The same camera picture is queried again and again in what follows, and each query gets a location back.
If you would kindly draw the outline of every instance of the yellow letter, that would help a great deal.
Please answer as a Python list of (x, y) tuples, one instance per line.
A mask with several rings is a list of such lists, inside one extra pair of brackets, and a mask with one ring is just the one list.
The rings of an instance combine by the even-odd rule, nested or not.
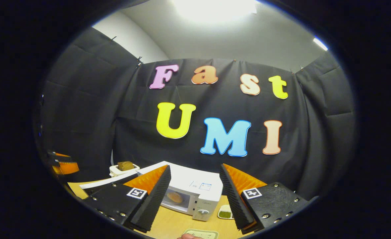
[(159, 115), (157, 116), (157, 131), (166, 138), (179, 139), (188, 133), (189, 123), (191, 121), (191, 113), (195, 110), (192, 104), (181, 104), (179, 109), (182, 110), (182, 117), (180, 119), (180, 126), (177, 129), (169, 127), (170, 113), (174, 109), (174, 104), (169, 102), (162, 102), (157, 105), (159, 108)]
[(268, 120), (263, 123), (263, 125), (268, 129), (266, 147), (263, 149), (264, 154), (277, 154), (281, 151), (279, 148), (279, 128), (282, 126), (282, 123), (277, 120)]
[(281, 80), (280, 76), (271, 77), (269, 78), (269, 81), (272, 82), (272, 91), (277, 98), (288, 98), (288, 93), (282, 91), (282, 86), (287, 86), (287, 82)]
[(256, 76), (242, 74), (240, 80), (242, 84), (239, 87), (244, 94), (258, 95), (260, 93), (260, 87), (257, 85), (259, 79)]
[(204, 65), (198, 67), (194, 71), (195, 75), (192, 77), (192, 83), (199, 84), (213, 84), (218, 81), (218, 77), (216, 77), (216, 68), (211, 65)]

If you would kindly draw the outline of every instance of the white wall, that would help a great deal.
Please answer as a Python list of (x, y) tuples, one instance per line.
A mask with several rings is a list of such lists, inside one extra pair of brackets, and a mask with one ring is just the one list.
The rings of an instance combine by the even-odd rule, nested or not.
[(122, 12), (115, 12), (93, 26), (120, 44), (143, 63), (168, 60), (160, 47), (136, 23)]

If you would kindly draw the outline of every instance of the ceiling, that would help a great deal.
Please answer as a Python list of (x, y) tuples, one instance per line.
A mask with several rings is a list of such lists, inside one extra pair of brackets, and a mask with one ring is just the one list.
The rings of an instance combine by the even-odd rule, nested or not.
[(121, 12), (138, 24), (170, 59), (225, 58), (297, 72), (324, 53), (314, 34), (272, 6), (215, 23), (183, 17), (171, 0), (150, 0)]

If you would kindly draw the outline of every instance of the blue letter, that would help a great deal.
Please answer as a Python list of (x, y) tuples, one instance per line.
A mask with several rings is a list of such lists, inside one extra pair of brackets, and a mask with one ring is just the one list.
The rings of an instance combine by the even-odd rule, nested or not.
[(229, 133), (226, 133), (221, 119), (205, 118), (204, 123), (207, 125), (207, 135), (204, 147), (200, 149), (201, 153), (215, 154), (216, 149), (213, 148), (213, 145), (216, 141), (220, 154), (225, 153), (226, 149), (232, 143), (232, 147), (228, 151), (230, 156), (244, 157), (247, 155), (245, 141), (247, 140), (248, 128), (251, 127), (249, 121), (236, 121), (229, 130)]

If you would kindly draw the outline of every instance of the microwave window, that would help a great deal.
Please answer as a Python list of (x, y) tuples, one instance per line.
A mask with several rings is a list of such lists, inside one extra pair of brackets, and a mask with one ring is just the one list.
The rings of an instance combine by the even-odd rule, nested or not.
[(172, 189), (168, 189), (164, 195), (162, 203), (177, 210), (187, 212), (189, 199), (190, 196), (188, 194), (183, 194)]

